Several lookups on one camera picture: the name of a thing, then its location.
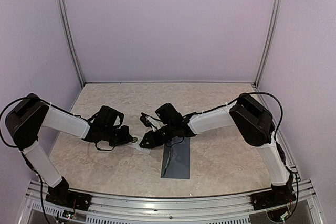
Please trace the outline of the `dark blue envelope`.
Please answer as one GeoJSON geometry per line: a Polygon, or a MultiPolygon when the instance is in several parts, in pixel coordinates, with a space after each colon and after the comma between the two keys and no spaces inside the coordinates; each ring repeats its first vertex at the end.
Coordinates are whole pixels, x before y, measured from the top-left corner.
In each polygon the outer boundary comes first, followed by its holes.
{"type": "Polygon", "coordinates": [[[164,145],[161,178],[190,178],[190,138],[175,137],[164,145]]]}

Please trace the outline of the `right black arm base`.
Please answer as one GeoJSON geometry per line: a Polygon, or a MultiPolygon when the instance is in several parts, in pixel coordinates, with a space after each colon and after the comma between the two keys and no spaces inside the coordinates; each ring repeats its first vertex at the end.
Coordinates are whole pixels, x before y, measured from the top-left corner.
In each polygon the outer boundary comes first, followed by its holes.
{"type": "Polygon", "coordinates": [[[254,193],[250,196],[254,211],[272,208],[297,200],[292,186],[294,173],[290,172],[288,181],[281,186],[271,185],[271,190],[254,193]]]}

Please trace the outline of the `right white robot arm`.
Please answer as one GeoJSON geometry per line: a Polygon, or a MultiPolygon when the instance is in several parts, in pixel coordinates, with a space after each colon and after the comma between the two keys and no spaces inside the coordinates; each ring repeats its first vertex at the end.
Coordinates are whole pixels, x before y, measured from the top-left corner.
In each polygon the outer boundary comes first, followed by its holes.
{"type": "Polygon", "coordinates": [[[166,103],[156,110],[158,122],[142,114],[141,122],[150,127],[140,142],[141,148],[154,149],[168,143],[175,137],[191,138],[204,132],[223,127],[236,126],[247,144],[257,149],[266,164],[272,190],[269,201],[281,204],[289,196],[293,172],[286,164],[286,155],[276,140],[278,127],[273,123],[272,113],[253,98],[253,93],[242,93],[234,100],[202,112],[182,115],[166,103]]]}

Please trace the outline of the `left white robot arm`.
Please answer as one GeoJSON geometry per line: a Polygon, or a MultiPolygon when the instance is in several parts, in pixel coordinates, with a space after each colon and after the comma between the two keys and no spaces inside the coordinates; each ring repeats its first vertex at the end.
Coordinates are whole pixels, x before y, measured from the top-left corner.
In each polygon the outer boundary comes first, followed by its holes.
{"type": "Polygon", "coordinates": [[[41,128],[57,130],[89,143],[105,141],[111,150],[133,140],[129,127],[123,125],[124,114],[105,105],[89,119],[84,119],[31,93],[8,104],[1,117],[14,142],[11,147],[18,149],[32,170],[54,188],[53,197],[64,206],[73,201],[74,195],[63,186],[66,180],[38,143],[41,128]]]}

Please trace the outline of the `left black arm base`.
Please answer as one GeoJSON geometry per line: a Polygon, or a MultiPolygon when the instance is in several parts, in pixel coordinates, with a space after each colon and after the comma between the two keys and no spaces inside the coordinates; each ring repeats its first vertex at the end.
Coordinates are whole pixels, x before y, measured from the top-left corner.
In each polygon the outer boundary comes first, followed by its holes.
{"type": "Polygon", "coordinates": [[[63,177],[55,187],[48,186],[46,201],[55,205],[88,211],[91,200],[90,194],[70,190],[68,182],[63,177]]]}

